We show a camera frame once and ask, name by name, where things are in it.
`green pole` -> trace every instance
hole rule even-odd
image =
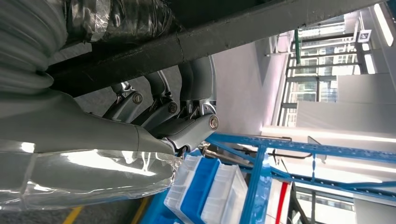
[[[294,30],[294,44],[296,45],[296,61],[300,64],[300,40],[298,39],[298,29]]]

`white storage bin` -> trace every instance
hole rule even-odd
[[[194,178],[195,171],[201,161],[201,156],[186,156],[182,165],[176,172],[176,181],[169,189],[164,200],[164,204],[185,224],[192,224],[192,221],[181,212],[180,206],[184,200],[191,181]]]
[[[207,224],[238,224],[248,187],[237,165],[220,164],[201,214]]]

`blue storage bin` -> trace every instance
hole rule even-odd
[[[201,219],[201,213],[219,165],[218,159],[202,158],[186,192],[180,210],[194,224],[205,224]]]

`yellow floor line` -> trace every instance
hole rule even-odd
[[[80,214],[82,209],[83,206],[73,208],[73,210],[70,212],[67,218],[63,221],[63,224],[72,224],[74,220],[76,220],[77,216]]]
[[[149,198],[150,197],[143,198],[143,200],[141,201],[140,207],[136,211],[135,217],[132,219],[131,224],[138,224],[138,221],[142,217],[144,209],[146,208],[146,205],[149,203]]]

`metal bracket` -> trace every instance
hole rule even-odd
[[[143,96],[128,82],[112,86],[117,99],[103,115],[103,118],[131,123],[137,109],[143,102]]]

